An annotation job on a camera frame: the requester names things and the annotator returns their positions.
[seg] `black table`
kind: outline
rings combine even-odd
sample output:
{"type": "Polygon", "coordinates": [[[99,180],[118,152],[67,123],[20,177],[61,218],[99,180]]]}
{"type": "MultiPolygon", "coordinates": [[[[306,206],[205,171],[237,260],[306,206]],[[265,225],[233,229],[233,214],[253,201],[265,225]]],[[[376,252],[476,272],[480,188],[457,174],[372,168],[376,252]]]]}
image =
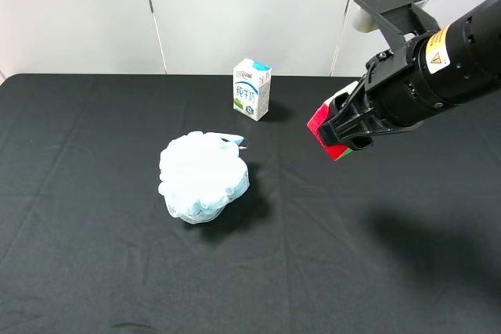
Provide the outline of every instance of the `black table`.
{"type": "Polygon", "coordinates": [[[331,162],[306,128],[351,80],[20,75],[0,87],[0,332],[501,330],[501,111],[491,95],[331,162]],[[160,151],[245,135],[247,193],[169,216],[160,151]]]}

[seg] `white milk carton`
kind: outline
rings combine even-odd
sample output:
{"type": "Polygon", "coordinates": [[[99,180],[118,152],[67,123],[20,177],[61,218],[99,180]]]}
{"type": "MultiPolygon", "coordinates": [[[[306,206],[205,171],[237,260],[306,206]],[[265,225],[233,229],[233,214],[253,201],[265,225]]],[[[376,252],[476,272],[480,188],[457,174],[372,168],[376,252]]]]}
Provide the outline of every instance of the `white milk carton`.
{"type": "Polygon", "coordinates": [[[244,59],[233,69],[233,108],[259,120],[268,112],[272,69],[244,59]]]}

